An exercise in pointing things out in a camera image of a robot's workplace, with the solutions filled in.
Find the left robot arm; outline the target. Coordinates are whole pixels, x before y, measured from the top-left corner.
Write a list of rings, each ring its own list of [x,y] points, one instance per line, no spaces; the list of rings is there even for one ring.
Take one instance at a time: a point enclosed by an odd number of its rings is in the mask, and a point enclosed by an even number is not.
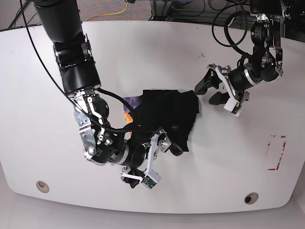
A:
[[[247,18],[254,15],[256,19],[251,27],[246,26],[254,44],[253,53],[249,54],[238,48],[239,43],[234,42],[229,34],[228,27],[236,17],[242,15]],[[279,0],[252,0],[250,11],[241,11],[231,14],[224,23],[224,34],[228,40],[227,47],[233,48],[241,55],[237,62],[237,68],[231,70],[211,64],[208,73],[195,86],[197,95],[204,95],[208,89],[219,88],[223,83],[227,92],[215,93],[209,100],[210,104],[225,104],[230,98],[237,101],[240,106],[247,100],[247,89],[258,85],[260,82],[271,82],[283,75],[283,49],[281,47],[281,25],[282,4]]]

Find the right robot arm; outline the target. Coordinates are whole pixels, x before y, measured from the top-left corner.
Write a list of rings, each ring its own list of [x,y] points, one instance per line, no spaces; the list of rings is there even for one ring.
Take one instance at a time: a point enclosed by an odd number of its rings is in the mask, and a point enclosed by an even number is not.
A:
[[[74,106],[85,159],[100,166],[120,165],[123,182],[151,190],[161,179],[153,170],[153,161],[159,152],[166,152],[173,145],[165,125],[125,103],[132,122],[113,128],[108,121],[108,104],[101,94],[114,97],[114,93],[101,88],[77,2],[36,0],[33,4],[52,41],[63,93]]]

